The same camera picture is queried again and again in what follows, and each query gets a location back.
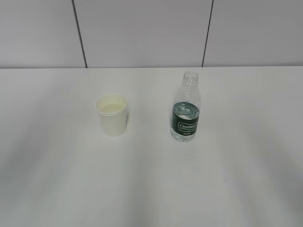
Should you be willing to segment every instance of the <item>table surface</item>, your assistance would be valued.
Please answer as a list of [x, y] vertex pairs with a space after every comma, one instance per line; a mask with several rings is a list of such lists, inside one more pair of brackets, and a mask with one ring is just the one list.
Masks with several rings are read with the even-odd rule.
[[[303, 226], [303, 67], [197, 68], [193, 141], [170, 134], [185, 68], [0, 70], [1, 227]], [[116, 138], [95, 100], [124, 94]]]

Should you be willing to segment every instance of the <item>paper cup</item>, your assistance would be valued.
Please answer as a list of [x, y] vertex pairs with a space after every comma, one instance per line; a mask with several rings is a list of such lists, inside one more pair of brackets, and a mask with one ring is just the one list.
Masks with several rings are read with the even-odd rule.
[[106, 94], [96, 101], [101, 128], [109, 136], [119, 136], [126, 129], [127, 100], [120, 94]]

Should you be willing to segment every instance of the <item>water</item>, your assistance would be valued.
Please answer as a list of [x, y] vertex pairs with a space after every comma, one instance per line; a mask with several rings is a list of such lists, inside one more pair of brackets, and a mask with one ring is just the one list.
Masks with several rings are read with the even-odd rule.
[[[189, 102], [178, 102], [174, 104], [173, 106], [173, 117], [172, 117], [172, 125], [170, 128], [170, 132], [172, 136], [179, 141], [182, 142], [188, 142], [191, 141], [195, 134], [196, 134], [196, 127], [197, 127], [197, 120], [199, 117], [200, 111], [199, 108], [196, 107], [195, 105], [189, 103]], [[173, 129], [176, 127], [176, 125], [181, 125], [181, 127], [178, 126], [176, 130], [180, 130], [180, 133], [183, 134], [189, 134], [189, 135], [181, 135]]]
[[101, 109], [101, 112], [105, 113], [105, 114], [112, 114], [112, 113], [116, 113], [119, 112], [120, 110], [123, 110], [123, 106], [119, 105], [119, 104], [109, 104], [105, 107], [103, 107]]

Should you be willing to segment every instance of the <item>plastic water bottle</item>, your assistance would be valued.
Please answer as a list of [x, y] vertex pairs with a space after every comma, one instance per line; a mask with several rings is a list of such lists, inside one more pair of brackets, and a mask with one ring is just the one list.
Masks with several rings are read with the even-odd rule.
[[182, 142], [191, 141], [197, 130], [201, 109], [198, 78], [197, 73], [186, 72], [175, 96], [170, 132], [176, 140]]

